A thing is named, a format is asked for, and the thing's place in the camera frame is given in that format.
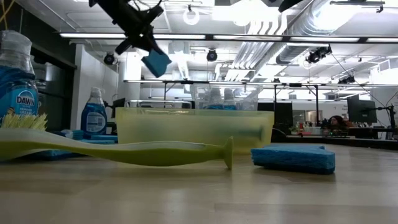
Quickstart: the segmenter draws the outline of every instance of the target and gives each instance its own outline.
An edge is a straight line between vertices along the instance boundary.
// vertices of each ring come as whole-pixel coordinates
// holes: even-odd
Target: yellow-green plastic tub
[[[223,145],[234,137],[234,151],[271,143],[274,112],[116,108],[120,144],[148,141],[184,141]]]

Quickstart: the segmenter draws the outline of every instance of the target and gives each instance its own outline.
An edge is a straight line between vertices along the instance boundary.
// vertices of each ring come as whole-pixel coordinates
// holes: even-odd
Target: brush bristles
[[[13,115],[2,118],[1,128],[28,128],[45,131],[47,115]]]

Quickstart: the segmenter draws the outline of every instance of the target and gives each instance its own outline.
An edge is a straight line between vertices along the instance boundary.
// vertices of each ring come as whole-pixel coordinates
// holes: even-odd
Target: table surface
[[[326,146],[334,175],[255,167],[249,156],[152,168],[90,157],[0,164],[1,223],[397,223],[398,154]]]

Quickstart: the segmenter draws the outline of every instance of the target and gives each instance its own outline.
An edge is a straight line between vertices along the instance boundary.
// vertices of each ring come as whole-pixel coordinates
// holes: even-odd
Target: bottle label
[[[37,92],[16,88],[0,96],[0,119],[7,114],[37,115]]]
[[[87,114],[87,131],[98,132],[105,127],[105,118],[102,114],[90,112]]]

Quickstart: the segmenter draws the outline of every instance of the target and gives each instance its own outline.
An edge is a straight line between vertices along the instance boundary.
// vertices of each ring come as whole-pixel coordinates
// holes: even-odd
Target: brush handle
[[[18,157],[27,152],[59,149],[143,166],[177,166],[224,159],[226,165],[232,167],[232,138],[225,146],[172,141],[103,146],[78,142],[33,129],[5,130],[0,129],[2,160]]]

